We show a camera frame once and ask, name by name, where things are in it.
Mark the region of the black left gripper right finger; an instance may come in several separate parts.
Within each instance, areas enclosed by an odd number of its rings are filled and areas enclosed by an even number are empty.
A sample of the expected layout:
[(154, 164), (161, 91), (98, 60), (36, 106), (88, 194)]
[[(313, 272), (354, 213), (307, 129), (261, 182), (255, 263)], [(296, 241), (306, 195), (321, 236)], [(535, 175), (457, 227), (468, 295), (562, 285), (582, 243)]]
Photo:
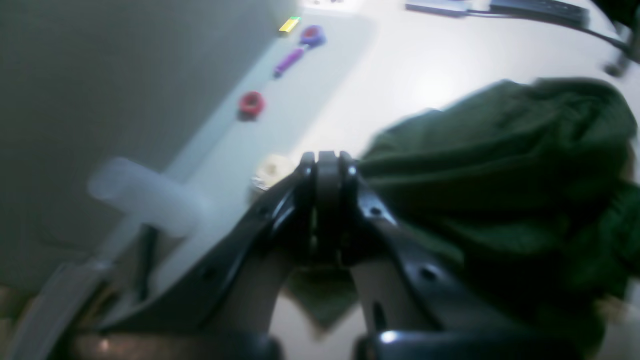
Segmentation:
[(522, 328), (480, 296), (457, 269), (418, 244), (346, 152), (327, 153), (327, 258), (349, 269), (369, 330), (489, 333)]

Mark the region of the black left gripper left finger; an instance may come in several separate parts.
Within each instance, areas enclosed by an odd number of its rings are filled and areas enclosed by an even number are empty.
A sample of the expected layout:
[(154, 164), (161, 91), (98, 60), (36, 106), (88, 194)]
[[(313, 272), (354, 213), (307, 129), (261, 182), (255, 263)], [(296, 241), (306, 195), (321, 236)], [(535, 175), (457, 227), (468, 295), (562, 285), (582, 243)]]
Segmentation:
[(214, 333), (269, 330), (290, 272), (311, 253), (311, 217), (330, 153), (302, 155), (231, 232), (155, 300), (107, 322), (105, 332)]

